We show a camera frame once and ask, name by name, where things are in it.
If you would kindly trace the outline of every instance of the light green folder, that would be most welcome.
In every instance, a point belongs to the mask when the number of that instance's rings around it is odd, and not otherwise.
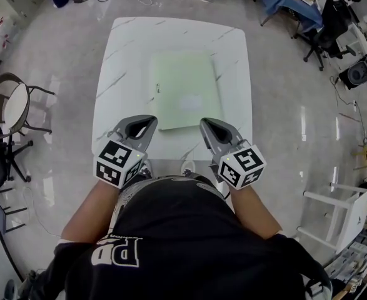
[[[154,113],[161,130],[198,126],[200,119],[222,119],[211,57],[205,52],[164,51],[150,61]]]

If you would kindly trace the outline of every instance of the wrist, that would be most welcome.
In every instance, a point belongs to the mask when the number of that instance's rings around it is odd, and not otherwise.
[[[241,189],[236,189],[234,187],[229,186],[229,190],[231,191],[231,194],[255,194],[257,193],[254,191],[254,189],[251,186],[242,187]]]
[[[119,194],[119,189],[117,187],[114,187],[105,181],[99,180],[96,186],[101,190],[101,192]]]

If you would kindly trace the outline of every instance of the forearm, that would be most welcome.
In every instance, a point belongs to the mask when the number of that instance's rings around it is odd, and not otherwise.
[[[251,186],[231,190],[233,209],[241,224],[264,239],[282,230],[273,215],[266,209]]]
[[[97,182],[65,226],[61,239],[77,243],[99,241],[108,232],[118,196],[118,188]]]

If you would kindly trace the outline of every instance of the marble table top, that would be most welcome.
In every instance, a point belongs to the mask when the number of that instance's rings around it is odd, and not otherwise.
[[[251,83],[246,38],[233,27],[162,17],[120,17],[114,21],[97,88],[92,152],[122,118],[153,114],[149,90],[151,55],[166,50],[205,51],[211,56],[224,120],[253,141]],[[158,131],[150,159],[212,158],[198,126]]]

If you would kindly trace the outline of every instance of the tile floor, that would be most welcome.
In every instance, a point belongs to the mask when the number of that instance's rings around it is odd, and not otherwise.
[[[262,180],[254,186],[288,234],[294,235],[300,224],[326,229],[325,209],[310,205],[302,193],[307,189],[340,196],[339,190],[331,192],[330,181],[354,185],[367,176],[367,170],[353,171],[361,160],[350,155],[362,143],[363,129],[359,122],[339,114],[359,119],[352,106],[341,101],[336,104],[329,82],[336,73],[333,66],[325,61],[326,69],[320,72],[314,56],[303,62],[307,46],[290,39],[294,23],[286,16],[276,16],[261,27],[260,19],[265,17],[262,2],[253,0],[214,0],[212,4],[154,0],[152,6],[137,0],[90,0],[62,9],[45,0],[1,68],[57,94],[34,92],[29,122],[52,128],[53,133],[29,131],[21,139],[23,143],[34,141],[19,157],[33,180],[25,187],[16,177],[4,186],[13,186],[15,191],[1,200],[4,206],[29,206],[29,213],[17,214],[9,224],[28,225],[6,234],[21,272],[46,268],[57,236],[96,182],[91,154],[94,101],[111,25],[121,16],[194,19],[246,33],[253,140],[268,162]],[[338,86],[338,91],[345,101],[357,100],[367,135],[367,86],[353,91]],[[175,162],[153,163],[156,175],[179,170]],[[322,263],[332,255],[304,236],[301,243]]]

